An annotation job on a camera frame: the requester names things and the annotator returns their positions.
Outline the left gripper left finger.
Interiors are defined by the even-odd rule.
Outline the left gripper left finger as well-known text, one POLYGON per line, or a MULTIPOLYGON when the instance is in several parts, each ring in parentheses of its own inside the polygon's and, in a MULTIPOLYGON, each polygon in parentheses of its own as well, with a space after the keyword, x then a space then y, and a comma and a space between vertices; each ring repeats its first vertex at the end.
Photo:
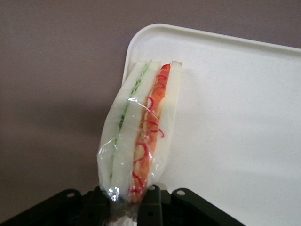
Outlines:
POLYGON ((100 187, 82 196, 83 209, 79 216, 80 226, 105 226, 108 223, 110 202, 100 187))

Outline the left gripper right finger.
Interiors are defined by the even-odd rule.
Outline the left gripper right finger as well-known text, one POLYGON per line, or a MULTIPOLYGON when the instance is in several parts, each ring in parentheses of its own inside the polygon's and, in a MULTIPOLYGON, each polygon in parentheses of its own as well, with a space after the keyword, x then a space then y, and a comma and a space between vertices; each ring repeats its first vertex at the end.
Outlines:
POLYGON ((152 185, 140 204, 138 226, 162 226, 163 214, 161 205, 161 190, 157 185, 152 185))

